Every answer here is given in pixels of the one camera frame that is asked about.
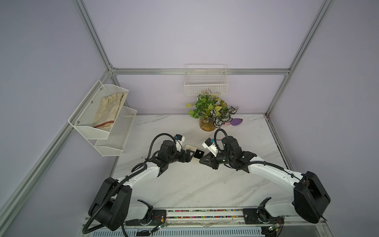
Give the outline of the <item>cream work gloves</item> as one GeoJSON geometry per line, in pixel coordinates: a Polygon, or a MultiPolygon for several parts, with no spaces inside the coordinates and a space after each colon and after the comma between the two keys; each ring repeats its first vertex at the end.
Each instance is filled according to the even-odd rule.
{"type": "Polygon", "coordinates": [[[114,93],[109,96],[104,96],[101,99],[92,126],[100,130],[110,130],[126,96],[126,93],[114,93]]]}

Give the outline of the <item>potted green plant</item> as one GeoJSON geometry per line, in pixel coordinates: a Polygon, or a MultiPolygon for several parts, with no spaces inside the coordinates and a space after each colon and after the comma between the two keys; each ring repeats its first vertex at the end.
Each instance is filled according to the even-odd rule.
{"type": "Polygon", "coordinates": [[[188,114],[199,120],[199,126],[204,131],[213,131],[231,122],[232,115],[239,107],[229,106],[225,100],[216,95],[200,94],[194,103],[188,103],[188,114]]]}

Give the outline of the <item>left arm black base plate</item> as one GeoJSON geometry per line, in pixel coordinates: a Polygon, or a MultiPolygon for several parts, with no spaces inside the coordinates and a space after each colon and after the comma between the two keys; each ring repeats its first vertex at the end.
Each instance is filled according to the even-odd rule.
{"type": "Polygon", "coordinates": [[[163,209],[153,209],[151,214],[149,214],[150,221],[146,219],[142,220],[131,220],[128,223],[125,222],[126,226],[157,226],[166,220],[167,211],[163,209]]]}

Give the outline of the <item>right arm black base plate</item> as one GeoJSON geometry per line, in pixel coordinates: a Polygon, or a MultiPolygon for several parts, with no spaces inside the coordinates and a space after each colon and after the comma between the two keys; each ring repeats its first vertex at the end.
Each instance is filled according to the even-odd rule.
{"type": "Polygon", "coordinates": [[[283,224],[283,218],[273,217],[267,211],[258,208],[244,208],[242,210],[245,224],[283,224]]]}

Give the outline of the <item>aluminium front rail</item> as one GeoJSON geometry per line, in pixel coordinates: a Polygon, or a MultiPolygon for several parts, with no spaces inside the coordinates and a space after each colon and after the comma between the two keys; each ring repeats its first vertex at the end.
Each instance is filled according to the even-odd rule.
{"type": "MultiPolygon", "coordinates": [[[[166,222],[169,226],[232,226],[232,225],[253,225],[253,226],[272,226],[282,227],[284,225],[311,225],[300,216],[280,215],[283,218],[283,224],[245,224],[242,210],[252,207],[195,207],[195,208],[161,208],[167,211],[166,222]]],[[[147,217],[138,219],[132,214],[136,214],[137,206],[132,206],[129,211],[129,217],[121,217],[121,221],[128,223],[131,220],[146,219],[150,221],[149,214],[153,209],[147,211],[147,217]]]]}

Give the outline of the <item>white mesh two-tier shelf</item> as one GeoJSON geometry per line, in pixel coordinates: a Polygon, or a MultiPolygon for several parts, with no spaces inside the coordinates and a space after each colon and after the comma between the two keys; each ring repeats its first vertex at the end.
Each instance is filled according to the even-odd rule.
{"type": "Polygon", "coordinates": [[[68,123],[103,157],[120,156],[137,111],[126,106],[128,90],[98,81],[68,123]]]}

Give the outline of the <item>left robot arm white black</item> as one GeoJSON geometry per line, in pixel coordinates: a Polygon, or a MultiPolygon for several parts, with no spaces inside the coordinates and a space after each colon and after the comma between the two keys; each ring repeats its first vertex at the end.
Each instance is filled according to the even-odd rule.
{"type": "Polygon", "coordinates": [[[134,166],[130,175],[122,180],[112,177],[104,180],[88,211],[89,219],[82,229],[83,234],[103,227],[115,231],[129,220],[151,221],[153,206],[141,199],[132,204],[132,192],[158,178],[170,164],[189,163],[193,157],[193,151],[183,148],[184,136],[161,133],[157,138],[162,136],[168,136],[169,140],[163,141],[155,153],[150,148],[146,160],[134,166]]]}

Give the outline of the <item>purple egg-shaped sponge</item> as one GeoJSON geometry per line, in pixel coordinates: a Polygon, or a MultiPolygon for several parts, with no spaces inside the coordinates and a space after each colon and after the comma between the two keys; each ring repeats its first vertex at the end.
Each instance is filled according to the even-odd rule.
{"type": "Polygon", "coordinates": [[[237,125],[240,125],[242,122],[243,122],[243,119],[241,118],[233,118],[230,124],[233,126],[237,126],[237,125]]]}

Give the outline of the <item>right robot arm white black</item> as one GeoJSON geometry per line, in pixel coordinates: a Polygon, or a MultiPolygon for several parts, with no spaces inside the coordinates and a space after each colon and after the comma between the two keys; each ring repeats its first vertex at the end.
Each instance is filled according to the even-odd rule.
{"type": "Polygon", "coordinates": [[[257,214],[262,217],[261,222],[269,217],[297,215],[317,224],[323,218],[331,198],[315,173],[296,172],[267,162],[255,153],[242,150],[238,141],[223,129],[215,132],[224,134],[222,146],[218,145],[216,137],[207,138],[202,146],[209,152],[200,159],[200,164],[213,170],[224,164],[235,171],[260,176],[287,191],[288,196],[284,198],[267,197],[260,203],[257,214]]]}

